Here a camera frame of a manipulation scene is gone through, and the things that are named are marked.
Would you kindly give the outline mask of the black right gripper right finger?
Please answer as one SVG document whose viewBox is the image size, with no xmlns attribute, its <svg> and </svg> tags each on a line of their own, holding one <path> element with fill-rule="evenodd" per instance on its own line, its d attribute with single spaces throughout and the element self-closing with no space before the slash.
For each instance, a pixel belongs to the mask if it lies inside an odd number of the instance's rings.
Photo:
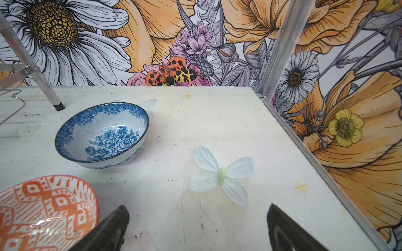
<svg viewBox="0 0 402 251">
<path fill-rule="evenodd" d="M 267 224 L 274 251 L 328 250 L 275 204 L 269 207 Z"/>
</svg>

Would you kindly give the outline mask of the blue floral white bowl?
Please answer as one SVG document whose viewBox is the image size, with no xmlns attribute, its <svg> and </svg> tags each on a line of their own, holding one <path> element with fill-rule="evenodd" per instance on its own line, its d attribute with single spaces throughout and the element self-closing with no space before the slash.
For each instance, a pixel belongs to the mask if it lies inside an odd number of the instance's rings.
<svg viewBox="0 0 402 251">
<path fill-rule="evenodd" d="M 65 159 L 90 169 L 122 166 L 146 143 L 150 118 L 140 106 L 110 102 L 71 117 L 55 136 L 55 149 Z"/>
</svg>

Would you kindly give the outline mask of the aluminium right corner post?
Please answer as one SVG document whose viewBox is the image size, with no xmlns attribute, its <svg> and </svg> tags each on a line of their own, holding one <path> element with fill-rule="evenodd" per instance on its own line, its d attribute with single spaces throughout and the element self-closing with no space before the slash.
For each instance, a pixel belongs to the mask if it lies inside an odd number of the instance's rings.
<svg viewBox="0 0 402 251">
<path fill-rule="evenodd" d="M 290 1 L 284 23 L 279 30 L 261 78 L 259 93 L 265 101 L 272 100 L 288 59 L 292 55 L 314 7 L 315 1 Z"/>
</svg>

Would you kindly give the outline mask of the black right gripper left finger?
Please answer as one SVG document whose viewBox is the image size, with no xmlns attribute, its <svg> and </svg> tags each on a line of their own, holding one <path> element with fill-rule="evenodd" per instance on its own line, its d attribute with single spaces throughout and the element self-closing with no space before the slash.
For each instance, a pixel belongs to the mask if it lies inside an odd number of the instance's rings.
<svg viewBox="0 0 402 251">
<path fill-rule="evenodd" d="M 127 208 L 119 206 L 69 251 L 120 251 L 129 218 Z"/>
</svg>

